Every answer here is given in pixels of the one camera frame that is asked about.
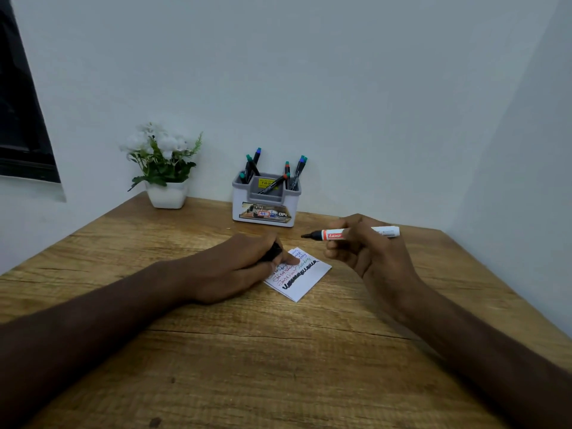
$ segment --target white paper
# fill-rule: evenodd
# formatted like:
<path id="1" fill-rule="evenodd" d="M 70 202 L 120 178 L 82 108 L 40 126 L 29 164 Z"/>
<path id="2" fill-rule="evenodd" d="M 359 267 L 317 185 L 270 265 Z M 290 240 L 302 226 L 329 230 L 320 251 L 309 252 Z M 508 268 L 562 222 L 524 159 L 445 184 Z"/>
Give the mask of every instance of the white paper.
<path id="1" fill-rule="evenodd" d="M 297 265 L 278 265 L 264 282 L 297 303 L 329 271 L 330 265 L 296 247 L 289 251 L 300 259 Z"/>

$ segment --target white wall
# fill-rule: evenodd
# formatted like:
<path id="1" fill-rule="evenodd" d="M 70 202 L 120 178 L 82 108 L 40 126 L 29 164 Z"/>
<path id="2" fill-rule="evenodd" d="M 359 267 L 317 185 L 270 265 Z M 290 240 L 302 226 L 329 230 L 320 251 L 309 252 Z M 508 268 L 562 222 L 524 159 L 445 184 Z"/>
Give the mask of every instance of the white wall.
<path id="1" fill-rule="evenodd" d="M 0 271 L 128 198 L 150 118 L 205 132 L 192 195 L 261 146 L 301 210 L 446 228 L 557 1 L 13 0 L 67 202 L 0 191 Z"/>
<path id="2" fill-rule="evenodd" d="M 562 0 L 448 233 L 572 337 L 572 0 Z"/>

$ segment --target black window frame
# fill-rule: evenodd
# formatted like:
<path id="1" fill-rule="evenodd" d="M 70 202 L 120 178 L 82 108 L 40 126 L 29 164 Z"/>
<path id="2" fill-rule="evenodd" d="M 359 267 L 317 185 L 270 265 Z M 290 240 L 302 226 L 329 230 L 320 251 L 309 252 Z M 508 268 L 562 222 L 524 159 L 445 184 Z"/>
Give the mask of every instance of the black window frame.
<path id="1" fill-rule="evenodd" d="M 18 139 L 22 144 L 22 147 L 9 146 L 0 138 L 0 175 L 60 183 L 10 0 L 0 0 L 0 75 L 2 98 L 15 114 L 13 120 L 19 128 L 21 136 Z"/>

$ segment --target person's right hand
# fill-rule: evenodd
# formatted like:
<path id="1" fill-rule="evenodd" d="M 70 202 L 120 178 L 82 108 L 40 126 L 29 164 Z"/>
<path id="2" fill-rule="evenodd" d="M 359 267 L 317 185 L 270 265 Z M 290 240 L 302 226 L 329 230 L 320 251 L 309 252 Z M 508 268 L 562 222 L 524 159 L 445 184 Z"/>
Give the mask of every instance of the person's right hand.
<path id="1" fill-rule="evenodd" d="M 353 268 L 382 309 L 403 323 L 411 303 L 426 285 L 415 272 L 403 236 L 388 238 L 371 229 L 387 225 L 360 214 L 340 218 L 327 228 L 346 229 L 346 240 L 328 241 L 325 255 Z"/>

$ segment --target black ink scribble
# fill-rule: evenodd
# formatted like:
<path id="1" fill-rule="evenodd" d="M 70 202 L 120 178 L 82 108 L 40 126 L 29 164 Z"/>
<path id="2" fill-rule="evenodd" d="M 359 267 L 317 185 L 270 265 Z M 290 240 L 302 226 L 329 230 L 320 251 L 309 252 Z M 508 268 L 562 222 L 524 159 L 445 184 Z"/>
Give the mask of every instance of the black ink scribble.
<path id="1" fill-rule="evenodd" d="M 292 284 L 298 279 L 298 277 L 303 276 L 307 270 L 309 270 L 313 265 L 315 265 L 318 261 L 317 260 L 312 260 L 308 266 L 306 266 L 304 269 L 301 269 L 299 273 L 297 273 L 295 276 L 293 276 L 290 281 L 288 281 L 284 286 L 282 286 L 283 289 L 288 289 L 290 288 L 290 286 L 292 286 Z"/>

